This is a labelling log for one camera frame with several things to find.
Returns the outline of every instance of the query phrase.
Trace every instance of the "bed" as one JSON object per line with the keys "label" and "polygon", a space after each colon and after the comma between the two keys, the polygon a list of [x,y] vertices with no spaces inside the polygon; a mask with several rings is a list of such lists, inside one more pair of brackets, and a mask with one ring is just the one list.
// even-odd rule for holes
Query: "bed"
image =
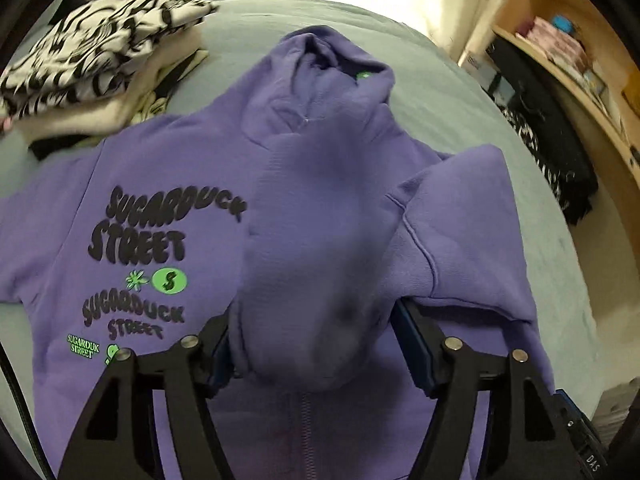
{"label": "bed", "polygon": [[[595,325],[572,239],[533,158],[477,83],[418,32],[357,7],[318,0],[223,0],[220,4],[219,12],[199,26],[209,60],[181,85],[170,102],[170,113],[199,110],[284,34],[324,23],[393,67],[396,86],[391,108],[412,136],[450,153],[484,143],[500,147],[516,195],[528,277],[556,386],[592,415],[602,393],[602,375]],[[2,140],[0,196],[18,189],[37,165],[21,137],[11,134]],[[0,304],[0,340],[33,408],[31,335],[19,305]],[[0,417],[35,466],[4,381],[0,381],[0,399]]]}

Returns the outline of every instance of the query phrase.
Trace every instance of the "black cable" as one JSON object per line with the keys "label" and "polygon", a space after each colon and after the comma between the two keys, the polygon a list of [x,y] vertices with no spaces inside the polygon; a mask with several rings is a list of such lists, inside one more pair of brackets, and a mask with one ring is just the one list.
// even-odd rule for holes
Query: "black cable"
{"label": "black cable", "polygon": [[22,420],[24,430],[27,432],[27,438],[29,439],[29,443],[31,444],[31,449],[33,449],[33,453],[36,456],[36,460],[38,460],[38,464],[40,464],[40,469],[42,469],[42,473],[44,474],[45,479],[56,480],[56,476],[53,474],[51,466],[49,465],[49,461],[44,454],[44,450],[42,449],[42,444],[40,443],[40,439],[38,438],[38,434],[36,433],[36,428],[33,425],[33,421],[31,420],[29,408],[27,406],[26,400],[24,399],[24,395],[22,394],[22,390],[20,389],[18,378],[15,376],[14,368],[11,366],[9,357],[4,352],[4,348],[2,347],[1,342],[0,369],[4,374],[7,384],[9,384],[9,389],[11,390],[12,396],[14,396],[15,405],[18,408],[18,413],[20,414],[20,419]]}

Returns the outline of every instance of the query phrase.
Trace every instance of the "pink box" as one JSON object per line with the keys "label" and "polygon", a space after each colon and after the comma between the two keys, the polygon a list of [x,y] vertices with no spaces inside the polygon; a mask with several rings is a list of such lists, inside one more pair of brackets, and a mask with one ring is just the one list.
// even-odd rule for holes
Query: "pink box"
{"label": "pink box", "polygon": [[550,56],[562,57],[580,73],[589,66],[589,59],[580,43],[539,16],[534,20],[534,26],[527,34],[527,39],[540,46]]}

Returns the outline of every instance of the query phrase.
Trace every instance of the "wooden shelf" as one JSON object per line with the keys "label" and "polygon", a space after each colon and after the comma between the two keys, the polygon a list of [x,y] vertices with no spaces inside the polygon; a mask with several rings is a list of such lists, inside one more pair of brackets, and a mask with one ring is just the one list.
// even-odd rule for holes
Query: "wooden shelf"
{"label": "wooden shelf", "polygon": [[615,129],[609,117],[600,110],[587,93],[582,90],[582,88],[580,88],[580,86],[562,69],[554,65],[526,41],[516,38],[513,34],[510,34],[497,25],[494,25],[494,33],[514,44],[530,58],[535,60],[573,95],[573,97],[584,107],[585,111],[598,123],[598,126],[600,126],[607,137],[609,137],[610,142],[620,154],[622,161],[628,167],[628,170],[632,173],[636,184],[640,188],[640,167],[635,162],[631,163],[632,158],[629,146],[621,138],[620,133]]}
{"label": "wooden shelf", "polygon": [[[610,95],[620,111],[624,133],[568,74],[527,41],[515,37],[525,20],[536,16],[548,22],[556,15],[568,18],[585,47],[597,60]],[[506,0],[494,23],[494,33],[533,59],[552,77],[550,91],[562,106],[587,151],[600,184],[609,192],[620,215],[640,269],[640,166],[631,146],[640,149],[640,118],[622,97],[629,75],[636,69],[615,31],[589,0]]]}

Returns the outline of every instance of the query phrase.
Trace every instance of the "zipper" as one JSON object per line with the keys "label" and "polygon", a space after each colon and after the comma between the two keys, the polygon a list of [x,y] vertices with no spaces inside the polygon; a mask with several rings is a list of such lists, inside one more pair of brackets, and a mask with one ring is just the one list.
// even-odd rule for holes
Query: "zipper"
{"label": "zipper", "polygon": [[306,480],[318,480],[314,449],[311,446],[311,400],[308,394],[302,394],[300,421],[302,423],[302,455],[305,462],[305,477]]}

